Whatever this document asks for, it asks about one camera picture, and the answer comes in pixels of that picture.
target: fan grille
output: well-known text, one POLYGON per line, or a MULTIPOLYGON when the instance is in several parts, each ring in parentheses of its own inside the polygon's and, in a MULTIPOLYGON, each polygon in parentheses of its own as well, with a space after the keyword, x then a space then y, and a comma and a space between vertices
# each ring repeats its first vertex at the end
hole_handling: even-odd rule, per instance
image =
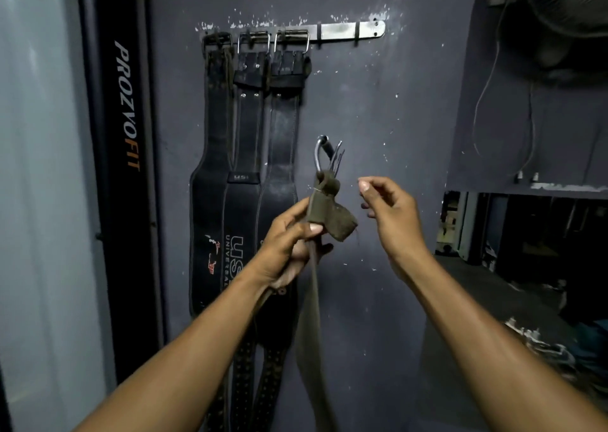
POLYGON ((539 20, 570 37, 608 36, 608 0, 528 0, 539 20))

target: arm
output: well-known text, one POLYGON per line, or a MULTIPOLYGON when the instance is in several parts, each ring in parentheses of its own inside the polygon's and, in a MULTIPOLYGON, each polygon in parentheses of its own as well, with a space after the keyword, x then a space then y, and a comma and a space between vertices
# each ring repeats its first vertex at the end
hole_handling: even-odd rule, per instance
POLYGON ((388 178, 359 188, 393 268, 420 300, 498 432, 608 431, 608 420, 471 298, 424 244, 416 202, 388 178))
POLYGON ((231 364, 264 292, 289 284, 322 226, 294 223, 308 199, 279 216, 264 246, 175 341, 123 382, 75 432, 194 432, 231 364))

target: fingernail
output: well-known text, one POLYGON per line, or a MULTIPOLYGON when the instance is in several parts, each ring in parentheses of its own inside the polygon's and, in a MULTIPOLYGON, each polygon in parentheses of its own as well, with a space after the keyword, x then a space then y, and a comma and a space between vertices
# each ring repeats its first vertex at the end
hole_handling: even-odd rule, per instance
POLYGON ((323 226, 321 224, 313 224, 312 222, 310 223, 310 232, 312 232, 313 234, 318 234, 323 230, 323 226))

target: person's right hand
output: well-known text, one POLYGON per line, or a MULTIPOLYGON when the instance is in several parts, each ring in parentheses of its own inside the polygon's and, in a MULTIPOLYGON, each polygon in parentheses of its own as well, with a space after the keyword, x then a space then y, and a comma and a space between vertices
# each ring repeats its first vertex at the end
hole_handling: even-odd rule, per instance
POLYGON ((407 268, 413 260, 429 255, 414 197, 380 176, 359 178, 359 190, 365 200, 361 208, 376 219, 380 242, 392 261, 407 268))

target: fabric strap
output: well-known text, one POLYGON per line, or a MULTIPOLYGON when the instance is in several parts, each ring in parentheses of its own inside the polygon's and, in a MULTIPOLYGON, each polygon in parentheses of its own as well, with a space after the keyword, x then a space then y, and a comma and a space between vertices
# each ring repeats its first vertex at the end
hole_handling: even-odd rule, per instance
MULTIPOLYGON (((224 270, 227 286, 257 250, 256 227, 260 197, 260 147, 266 53, 239 53, 234 74, 237 97, 235 168, 224 195, 224 270)), ((246 432, 254 395, 255 330, 248 328, 232 365, 231 430, 246 432)))
MULTIPOLYGON (((272 94, 268 170, 258 206, 258 244, 275 217, 297 201, 294 152, 301 93, 310 74, 310 60, 301 51, 275 52, 270 65, 272 94)), ((270 430, 283 374, 285 355, 293 339, 297 288, 292 282, 271 295, 255 317, 264 365, 255 397, 250 430, 270 430)))
MULTIPOLYGON (((333 172, 318 172, 308 204, 307 221, 323 225, 332 237, 342 242, 353 233, 357 220, 336 203, 339 190, 340 182, 333 172)), ((295 330, 295 361, 313 407, 317 432, 336 432, 338 423, 325 388, 321 356, 317 244, 318 241, 308 242, 312 275, 295 330)))
MULTIPOLYGON (((216 40, 229 34, 214 34, 216 40)), ((190 311, 200 314, 223 289, 222 215, 223 194, 232 169, 232 47, 219 45, 208 53, 205 80, 205 150, 190 179, 190 311)), ((209 405, 206 430, 227 429, 224 380, 209 405)))

